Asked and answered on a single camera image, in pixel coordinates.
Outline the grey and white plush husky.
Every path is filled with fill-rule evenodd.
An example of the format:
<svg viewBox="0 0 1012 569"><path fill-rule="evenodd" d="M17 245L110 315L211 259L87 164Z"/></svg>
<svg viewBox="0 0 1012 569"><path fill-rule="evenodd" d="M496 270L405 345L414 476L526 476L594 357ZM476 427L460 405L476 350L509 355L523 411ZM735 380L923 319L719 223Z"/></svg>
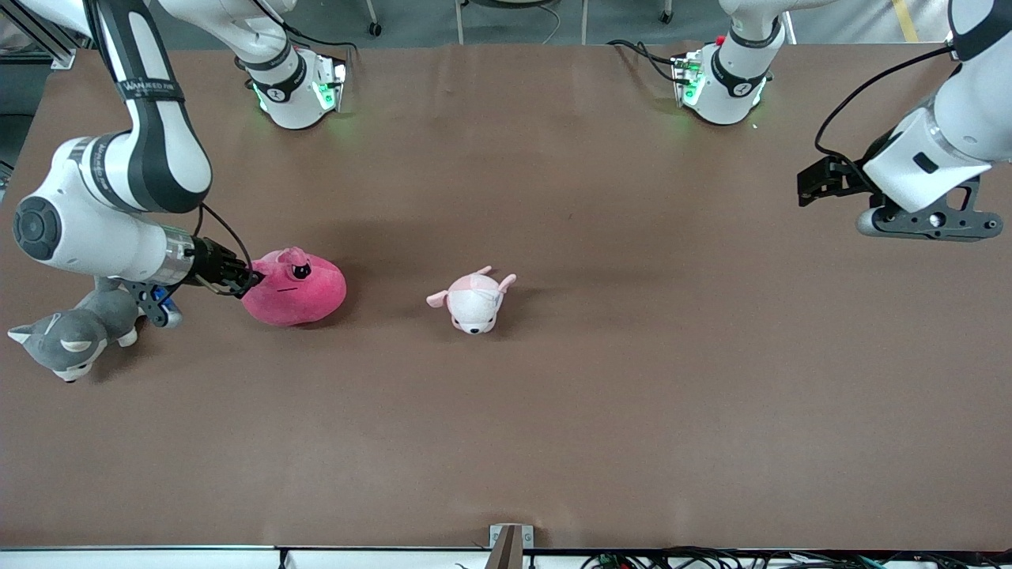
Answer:
<svg viewBox="0 0 1012 569"><path fill-rule="evenodd" d="M7 335L38 364L72 384L88 374L109 345L133 345L141 316L142 310L122 284L95 277L92 291L71 310L15 326Z"/></svg>

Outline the white and pink plush dog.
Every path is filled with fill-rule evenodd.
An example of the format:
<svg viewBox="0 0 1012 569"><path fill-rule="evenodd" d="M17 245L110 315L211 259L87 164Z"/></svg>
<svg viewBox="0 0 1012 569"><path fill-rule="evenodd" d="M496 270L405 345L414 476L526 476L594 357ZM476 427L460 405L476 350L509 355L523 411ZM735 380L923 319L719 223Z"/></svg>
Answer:
<svg viewBox="0 0 1012 569"><path fill-rule="evenodd" d="M466 334L490 332L496 325L506 292L517 280L516 274L509 274L496 281L491 277L493 270L492 266L486 266L463 275L448 288L427 296L427 305L445 307L453 327Z"/></svg>

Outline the pink round plush toy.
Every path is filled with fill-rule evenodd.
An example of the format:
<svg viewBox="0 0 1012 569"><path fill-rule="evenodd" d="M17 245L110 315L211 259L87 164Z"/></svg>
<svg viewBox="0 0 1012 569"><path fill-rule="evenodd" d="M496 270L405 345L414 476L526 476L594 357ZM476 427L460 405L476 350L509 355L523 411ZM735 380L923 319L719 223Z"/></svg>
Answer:
<svg viewBox="0 0 1012 569"><path fill-rule="evenodd" d="M279 327L317 322L335 312L347 295L342 271L299 247L274 250L252 263L258 284L241 299L254 319Z"/></svg>

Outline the aluminium frame profile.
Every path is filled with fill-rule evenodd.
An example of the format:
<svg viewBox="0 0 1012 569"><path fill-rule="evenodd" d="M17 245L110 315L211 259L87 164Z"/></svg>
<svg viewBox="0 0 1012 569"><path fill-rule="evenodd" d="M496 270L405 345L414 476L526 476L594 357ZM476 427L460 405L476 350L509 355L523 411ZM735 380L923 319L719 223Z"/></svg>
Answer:
<svg viewBox="0 0 1012 569"><path fill-rule="evenodd" d="M0 0L0 64L46 64L65 70L72 67L77 47L68 32L21 1Z"/></svg>

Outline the metal table edge bracket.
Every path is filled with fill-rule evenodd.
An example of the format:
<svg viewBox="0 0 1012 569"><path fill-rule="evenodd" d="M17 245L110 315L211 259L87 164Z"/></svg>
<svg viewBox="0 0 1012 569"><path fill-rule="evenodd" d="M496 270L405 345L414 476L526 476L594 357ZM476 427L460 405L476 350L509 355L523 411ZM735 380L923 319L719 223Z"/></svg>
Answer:
<svg viewBox="0 0 1012 569"><path fill-rule="evenodd" d="M535 546L535 529L521 523L489 526L490 555L485 569L531 569L527 555Z"/></svg>

